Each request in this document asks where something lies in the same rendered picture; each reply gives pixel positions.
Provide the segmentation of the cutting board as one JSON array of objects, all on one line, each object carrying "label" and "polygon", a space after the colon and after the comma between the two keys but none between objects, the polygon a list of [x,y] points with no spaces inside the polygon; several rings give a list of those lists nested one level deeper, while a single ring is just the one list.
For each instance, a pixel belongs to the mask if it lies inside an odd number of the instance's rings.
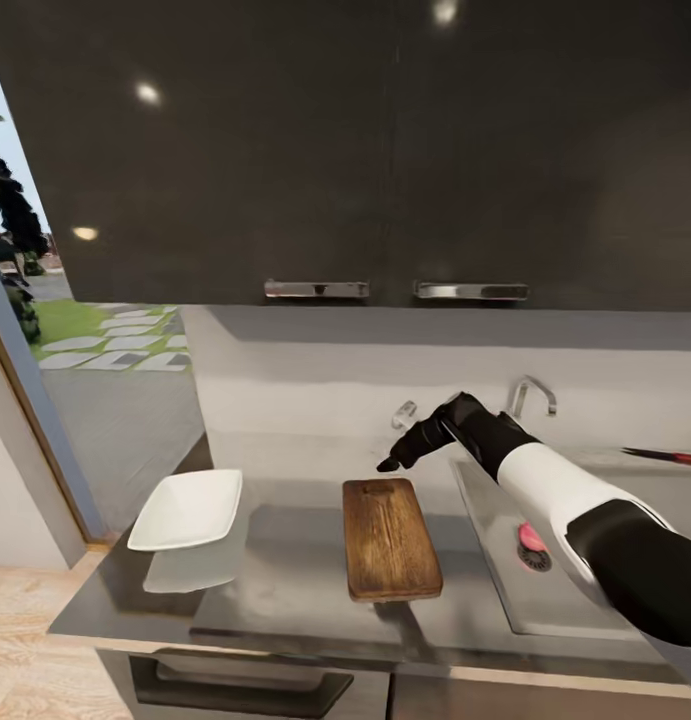
[{"label": "cutting board", "polygon": [[443,573],[409,479],[345,481],[342,498],[352,595],[413,595],[443,589]]}]

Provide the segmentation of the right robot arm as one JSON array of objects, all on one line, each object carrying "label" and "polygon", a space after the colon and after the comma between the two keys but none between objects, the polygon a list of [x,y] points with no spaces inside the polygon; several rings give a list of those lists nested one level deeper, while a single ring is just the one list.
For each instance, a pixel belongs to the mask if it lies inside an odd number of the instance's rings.
[{"label": "right robot arm", "polygon": [[424,421],[408,399],[392,416],[399,439],[378,472],[413,467],[458,441],[597,606],[617,609],[691,687],[691,539],[657,511],[564,459],[513,417],[459,391]]}]

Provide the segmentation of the vidalia onion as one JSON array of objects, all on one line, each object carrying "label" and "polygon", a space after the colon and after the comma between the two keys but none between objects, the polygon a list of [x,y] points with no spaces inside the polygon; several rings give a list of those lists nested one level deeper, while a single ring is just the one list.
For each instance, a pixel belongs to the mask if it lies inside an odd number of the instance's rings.
[{"label": "vidalia onion", "polygon": [[543,544],[542,540],[539,538],[538,534],[534,531],[529,522],[519,524],[518,537],[520,538],[520,541],[524,544],[524,546],[526,546],[528,549],[531,549],[532,551],[550,552],[550,550]]}]

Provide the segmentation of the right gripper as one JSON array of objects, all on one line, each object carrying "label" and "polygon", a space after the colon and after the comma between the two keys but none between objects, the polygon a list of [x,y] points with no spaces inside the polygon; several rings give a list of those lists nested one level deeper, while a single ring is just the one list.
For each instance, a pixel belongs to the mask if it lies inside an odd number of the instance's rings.
[{"label": "right gripper", "polygon": [[423,432],[425,421],[416,421],[415,425],[399,439],[389,452],[389,458],[377,466],[378,472],[399,470],[400,464],[405,469],[413,467],[420,456],[431,453],[443,446],[433,446]]}]

